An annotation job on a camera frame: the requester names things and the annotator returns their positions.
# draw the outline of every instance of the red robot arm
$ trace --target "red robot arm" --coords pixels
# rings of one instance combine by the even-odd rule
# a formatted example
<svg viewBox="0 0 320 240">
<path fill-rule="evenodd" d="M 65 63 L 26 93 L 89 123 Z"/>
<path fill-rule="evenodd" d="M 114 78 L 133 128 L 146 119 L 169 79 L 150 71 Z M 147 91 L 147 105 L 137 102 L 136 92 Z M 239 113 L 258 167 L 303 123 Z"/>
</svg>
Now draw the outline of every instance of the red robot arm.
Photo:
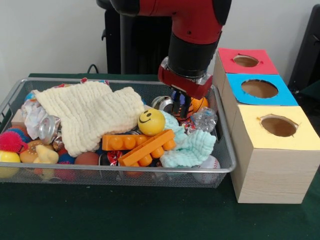
<svg viewBox="0 0 320 240">
<path fill-rule="evenodd" d="M 110 1 L 123 15 L 170 16 L 172 34 L 168 57 L 159 67 L 159 80 L 186 98 L 201 99 L 207 94 L 212 84 L 207 68 L 227 21 L 232 0 Z"/>
</svg>

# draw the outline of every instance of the black cable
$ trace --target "black cable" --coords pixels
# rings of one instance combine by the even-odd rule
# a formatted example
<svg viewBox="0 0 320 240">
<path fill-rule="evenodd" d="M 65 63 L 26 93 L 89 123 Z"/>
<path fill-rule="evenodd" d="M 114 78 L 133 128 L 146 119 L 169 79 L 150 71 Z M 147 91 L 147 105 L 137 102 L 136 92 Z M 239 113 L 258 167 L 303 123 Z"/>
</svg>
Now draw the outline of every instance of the black cable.
<svg viewBox="0 0 320 240">
<path fill-rule="evenodd" d="M 95 69 L 95 72 L 98 74 L 99 73 L 99 70 L 97 68 L 97 66 L 95 64 L 91 64 L 88 71 L 86 72 L 87 74 L 90 73 L 91 69 L 94 68 Z"/>
</svg>

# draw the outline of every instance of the orange toy brick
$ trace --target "orange toy brick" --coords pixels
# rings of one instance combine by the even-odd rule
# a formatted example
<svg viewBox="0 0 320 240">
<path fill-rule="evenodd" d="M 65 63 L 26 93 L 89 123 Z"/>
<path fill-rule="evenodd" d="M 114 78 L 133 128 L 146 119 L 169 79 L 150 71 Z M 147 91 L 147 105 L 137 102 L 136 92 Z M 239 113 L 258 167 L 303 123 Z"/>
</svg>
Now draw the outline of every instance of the orange toy brick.
<svg viewBox="0 0 320 240">
<path fill-rule="evenodd" d="M 152 158 L 158 159 L 165 151 L 176 146 L 174 137 L 171 129 L 164 130 L 120 157 L 118 161 L 121 166 L 146 167 L 151 164 Z"/>
<path fill-rule="evenodd" d="M 149 138 L 146 135 L 104 135 L 102 136 L 102 150 L 131 150 L 143 144 Z"/>
</svg>

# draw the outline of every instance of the plastic wrapper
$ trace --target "plastic wrapper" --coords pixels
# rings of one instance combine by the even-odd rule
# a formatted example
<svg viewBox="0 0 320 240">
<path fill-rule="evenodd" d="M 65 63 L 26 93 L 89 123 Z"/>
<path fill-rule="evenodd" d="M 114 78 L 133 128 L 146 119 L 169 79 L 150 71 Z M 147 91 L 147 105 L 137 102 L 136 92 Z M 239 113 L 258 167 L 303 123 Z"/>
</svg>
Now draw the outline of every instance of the plastic wrapper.
<svg viewBox="0 0 320 240">
<path fill-rule="evenodd" d="M 216 127 L 218 116 L 211 108 L 203 107 L 191 116 L 191 121 L 194 128 L 190 131 L 202 130 L 211 133 Z"/>
<path fill-rule="evenodd" d="M 21 107 L 24 125 L 29 136 L 35 140 L 39 137 L 39 126 L 48 116 L 46 110 L 34 99 L 28 99 Z"/>
</svg>

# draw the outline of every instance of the wooden box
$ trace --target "wooden box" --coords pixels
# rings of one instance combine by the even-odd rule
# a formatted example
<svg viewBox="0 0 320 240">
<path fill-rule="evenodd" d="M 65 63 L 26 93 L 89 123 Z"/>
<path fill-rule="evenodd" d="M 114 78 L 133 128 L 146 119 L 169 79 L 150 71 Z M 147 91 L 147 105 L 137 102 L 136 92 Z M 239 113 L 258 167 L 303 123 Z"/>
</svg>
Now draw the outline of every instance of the wooden box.
<svg viewBox="0 0 320 240">
<path fill-rule="evenodd" d="M 298 106 L 279 75 L 227 73 L 221 96 L 231 134 L 238 105 Z"/>
<path fill-rule="evenodd" d="M 262 49 L 241 50 L 219 48 L 213 72 L 213 84 L 223 95 L 226 74 L 268 74 L 278 75 L 278 71 Z"/>
<path fill-rule="evenodd" d="M 320 139 L 299 106 L 238 105 L 231 173 L 239 203 L 300 204 L 320 164 Z"/>
</svg>

